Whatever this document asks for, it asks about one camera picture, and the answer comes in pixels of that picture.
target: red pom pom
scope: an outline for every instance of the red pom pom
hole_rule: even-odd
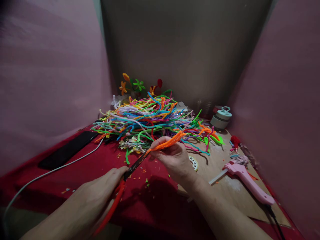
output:
[[[159,87],[159,88],[162,87],[162,80],[161,80],[161,78],[158,79],[158,87]]]
[[[238,146],[240,144],[240,140],[237,136],[232,136],[230,141],[233,143],[234,148],[238,148]]]

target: red scissors handle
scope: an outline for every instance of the red scissors handle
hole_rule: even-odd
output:
[[[105,218],[103,219],[101,225],[97,228],[97,230],[94,232],[93,236],[96,236],[99,232],[101,232],[104,227],[107,225],[107,223],[109,222],[110,218],[112,217],[114,211],[116,210],[120,200],[121,200],[121,197],[123,195],[123,191],[124,189],[126,188],[126,185],[125,185],[125,181],[122,180],[119,184],[119,186],[114,190],[114,193],[113,195],[117,194],[118,195],[116,196],[109,212],[107,213],[107,215],[105,216]]]

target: plastic container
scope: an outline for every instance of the plastic container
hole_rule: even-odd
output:
[[[225,129],[232,117],[232,114],[229,113],[230,108],[225,106],[221,110],[217,111],[217,114],[211,119],[211,124],[218,129]]]
[[[198,100],[196,114],[198,114],[201,109],[199,117],[210,120],[213,117],[213,107],[214,105],[212,102],[202,102],[201,100]]]

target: right hand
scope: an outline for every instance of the right hand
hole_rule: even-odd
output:
[[[155,148],[170,139],[168,136],[161,137],[154,141],[150,148]],[[190,163],[187,149],[182,143],[177,142],[161,151],[151,151],[151,155],[164,164],[170,177],[181,186],[195,181],[197,174]]]

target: black phone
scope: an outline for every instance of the black phone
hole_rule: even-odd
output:
[[[52,153],[50,156],[38,163],[38,167],[46,170],[54,170],[63,166],[69,161],[77,152],[84,146],[91,142],[96,136],[97,132],[85,131],[76,138],[72,139],[63,147]]]

